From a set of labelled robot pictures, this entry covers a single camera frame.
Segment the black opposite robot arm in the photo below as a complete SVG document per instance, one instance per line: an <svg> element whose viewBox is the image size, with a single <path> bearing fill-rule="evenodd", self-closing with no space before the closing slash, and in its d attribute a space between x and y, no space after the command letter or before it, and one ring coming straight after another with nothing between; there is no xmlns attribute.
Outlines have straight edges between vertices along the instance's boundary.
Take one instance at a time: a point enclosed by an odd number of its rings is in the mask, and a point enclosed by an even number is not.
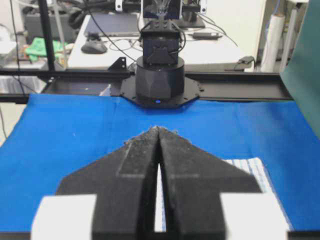
<svg viewBox="0 0 320 240"><path fill-rule="evenodd" d="M179 57L181 34L171 21L141 30L143 55L124 96L144 107L175 108L199 95ZM155 126L72 172L56 193L96 197L93 240L224 240L221 193L259 194L251 174Z"/></svg>

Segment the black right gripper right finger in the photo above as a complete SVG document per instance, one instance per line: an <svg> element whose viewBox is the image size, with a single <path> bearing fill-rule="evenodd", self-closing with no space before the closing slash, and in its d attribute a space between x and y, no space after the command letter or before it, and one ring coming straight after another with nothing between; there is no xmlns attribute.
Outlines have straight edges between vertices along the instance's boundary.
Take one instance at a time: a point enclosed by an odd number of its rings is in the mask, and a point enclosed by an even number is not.
<svg viewBox="0 0 320 240"><path fill-rule="evenodd" d="M221 193L261 193L255 177L159 128L166 231L172 240L224 240Z"/></svg>

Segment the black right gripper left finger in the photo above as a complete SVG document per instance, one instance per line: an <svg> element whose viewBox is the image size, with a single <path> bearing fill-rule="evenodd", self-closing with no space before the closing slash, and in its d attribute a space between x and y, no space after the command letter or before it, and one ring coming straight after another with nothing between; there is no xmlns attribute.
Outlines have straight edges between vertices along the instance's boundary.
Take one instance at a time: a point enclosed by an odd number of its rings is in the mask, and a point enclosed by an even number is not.
<svg viewBox="0 0 320 240"><path fill-rule="evenodd" d="M94 240L146 240L154 229L159 129L65 176L56 195L96 194Z"/></svg>

